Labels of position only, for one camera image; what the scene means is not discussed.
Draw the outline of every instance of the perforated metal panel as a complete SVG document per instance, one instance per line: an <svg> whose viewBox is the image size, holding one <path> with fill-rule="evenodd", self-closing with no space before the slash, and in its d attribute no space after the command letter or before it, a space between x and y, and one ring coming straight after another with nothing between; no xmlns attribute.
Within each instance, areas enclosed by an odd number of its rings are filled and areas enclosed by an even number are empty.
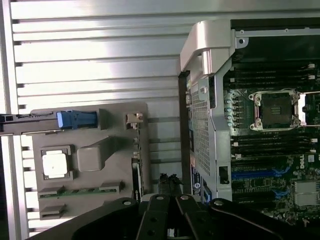
<svg viewBox="0 0 320 240"><path fill-rule="evenodd" d="M201 167L210 176L209 129L208 114L209 101L199 99L199 91L191 93L192 126L194 138L194 153L197 167Z"/></svg>

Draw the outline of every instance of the green circuit board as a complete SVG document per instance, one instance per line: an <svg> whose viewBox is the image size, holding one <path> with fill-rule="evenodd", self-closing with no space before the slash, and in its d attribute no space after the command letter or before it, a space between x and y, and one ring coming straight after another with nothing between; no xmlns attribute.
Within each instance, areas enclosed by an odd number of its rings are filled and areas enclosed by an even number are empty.
<svg viewBox="0 0 320 240"><path fill-rule="evenodd" d="M232 200L290 225L320 222L317 62L235 66L224 77Z"/></svg>

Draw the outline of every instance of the screw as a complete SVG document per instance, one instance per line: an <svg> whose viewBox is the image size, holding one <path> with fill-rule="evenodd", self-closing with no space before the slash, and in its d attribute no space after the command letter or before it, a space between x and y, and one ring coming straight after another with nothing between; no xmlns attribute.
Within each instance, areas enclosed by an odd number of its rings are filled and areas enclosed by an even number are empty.
<svg viewBox="0 0 320 240"><path fill-rule="evenodd" d="M181 198L182 200L188 200L188 199L189 199L189 197L186 196L186 195L183 195L183 196L181 196L180 198Z"/></svg>
<svg viewBox="0 0 320 240"><path fill-rule="evenodd" d="M221 201L221 200L217 200L217 201L214 202L214 204L217 205L217 206L222 206L224 204L224 202Z"/></svg>

